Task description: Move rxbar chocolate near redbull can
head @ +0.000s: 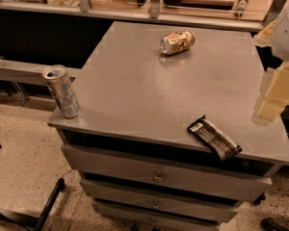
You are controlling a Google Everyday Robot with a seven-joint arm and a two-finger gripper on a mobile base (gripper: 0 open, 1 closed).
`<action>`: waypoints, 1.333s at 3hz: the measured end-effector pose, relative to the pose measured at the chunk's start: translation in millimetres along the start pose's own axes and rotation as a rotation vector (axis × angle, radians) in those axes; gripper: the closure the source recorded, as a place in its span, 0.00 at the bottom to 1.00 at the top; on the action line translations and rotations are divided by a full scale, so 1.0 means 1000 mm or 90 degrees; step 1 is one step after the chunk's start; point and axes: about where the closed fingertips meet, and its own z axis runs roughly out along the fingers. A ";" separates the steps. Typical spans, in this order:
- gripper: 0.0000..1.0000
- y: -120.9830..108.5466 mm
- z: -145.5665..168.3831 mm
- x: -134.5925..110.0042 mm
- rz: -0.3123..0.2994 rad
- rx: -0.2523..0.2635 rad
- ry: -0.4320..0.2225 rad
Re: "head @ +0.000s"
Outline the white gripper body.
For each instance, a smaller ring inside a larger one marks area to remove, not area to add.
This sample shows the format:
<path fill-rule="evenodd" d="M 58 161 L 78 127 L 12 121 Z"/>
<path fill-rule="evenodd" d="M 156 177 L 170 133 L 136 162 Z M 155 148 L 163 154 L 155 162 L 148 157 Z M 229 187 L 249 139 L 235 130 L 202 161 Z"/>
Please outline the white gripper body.
<path fill-rule="evenodd" d="M 272 34 L 272 53 L 274 56 L 289 62 L 289 4 L 276 19 Z"/>

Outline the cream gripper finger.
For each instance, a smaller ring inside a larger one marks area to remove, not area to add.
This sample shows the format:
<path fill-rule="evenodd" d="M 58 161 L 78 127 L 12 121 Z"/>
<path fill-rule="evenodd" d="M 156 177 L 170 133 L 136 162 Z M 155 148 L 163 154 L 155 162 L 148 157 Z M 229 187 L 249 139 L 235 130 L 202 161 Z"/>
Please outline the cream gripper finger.
<path fill-rule="evenodd" d="M 273 122 L 289 105 L 289 62 L 280 67 L 268 67 L 260 86 L 260 96 L 255 104 L 255 115 Z"/>
<path fill-rule="evenodd" d="M 273 20 L 261 32 L 252 38 L 253 44 L 259 47 L 271 46 L 275 26 L 276 22 Z"/>

